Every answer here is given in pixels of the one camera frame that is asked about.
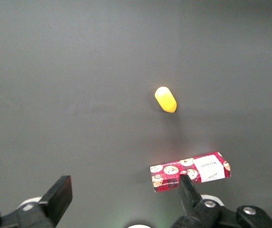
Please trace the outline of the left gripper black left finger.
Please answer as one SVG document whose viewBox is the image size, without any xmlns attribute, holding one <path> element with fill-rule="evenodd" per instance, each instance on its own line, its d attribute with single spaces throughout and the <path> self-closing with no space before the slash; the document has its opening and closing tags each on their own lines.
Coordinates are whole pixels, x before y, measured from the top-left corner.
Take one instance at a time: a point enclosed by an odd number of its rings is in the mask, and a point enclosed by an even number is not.
<svg viewBox="0 0 272 228">
<path fill-rule="evenodd" d="M 61 176 L 42 196 L 27 199 L 2 216 L 0 228 L 55 228 L 72 202 L 71 177 Z"/>
</svg>

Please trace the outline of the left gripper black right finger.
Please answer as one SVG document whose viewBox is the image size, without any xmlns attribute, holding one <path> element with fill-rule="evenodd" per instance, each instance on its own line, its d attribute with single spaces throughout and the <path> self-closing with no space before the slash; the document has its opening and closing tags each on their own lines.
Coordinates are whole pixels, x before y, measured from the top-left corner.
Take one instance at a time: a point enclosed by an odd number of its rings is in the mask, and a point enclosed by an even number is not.
<svg viewBox="0 0 272 228">
<path fill-rule="evenodd" d="M 180 175 L 179 195 L 185 215 L 173 228 L 272 228 L 272 219 L 256 206 L 239 206 L 235 212 L 213 199 L 203 199 L 188 175 Z"/>
</svg>

